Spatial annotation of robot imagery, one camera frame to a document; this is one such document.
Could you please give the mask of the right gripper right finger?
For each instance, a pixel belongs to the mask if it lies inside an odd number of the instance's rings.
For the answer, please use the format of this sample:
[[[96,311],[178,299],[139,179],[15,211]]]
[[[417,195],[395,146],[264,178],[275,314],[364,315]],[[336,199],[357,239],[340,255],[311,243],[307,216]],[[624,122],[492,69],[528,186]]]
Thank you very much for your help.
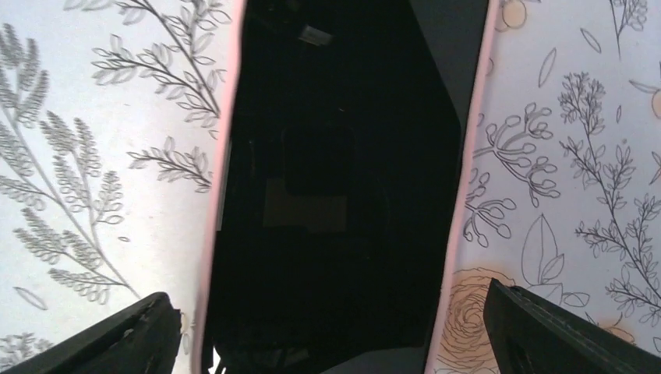
[[[658,373],[660,358],[519,286],[490,281],[483,320],[502,373]]]

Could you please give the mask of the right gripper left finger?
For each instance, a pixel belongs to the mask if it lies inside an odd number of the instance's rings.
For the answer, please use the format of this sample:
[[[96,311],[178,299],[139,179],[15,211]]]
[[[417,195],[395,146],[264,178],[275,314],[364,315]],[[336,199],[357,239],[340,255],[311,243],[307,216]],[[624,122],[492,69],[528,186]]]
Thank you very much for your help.
[[[6,372],[171,374],[180,337],[180,311],[155,292]]]

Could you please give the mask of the phone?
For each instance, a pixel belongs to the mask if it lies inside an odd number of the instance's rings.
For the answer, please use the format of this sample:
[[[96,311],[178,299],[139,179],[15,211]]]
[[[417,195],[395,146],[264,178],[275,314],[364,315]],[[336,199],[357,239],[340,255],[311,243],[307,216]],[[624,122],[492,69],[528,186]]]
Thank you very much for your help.
[[[421,373],[488,1],[247,1],[196,368]]]

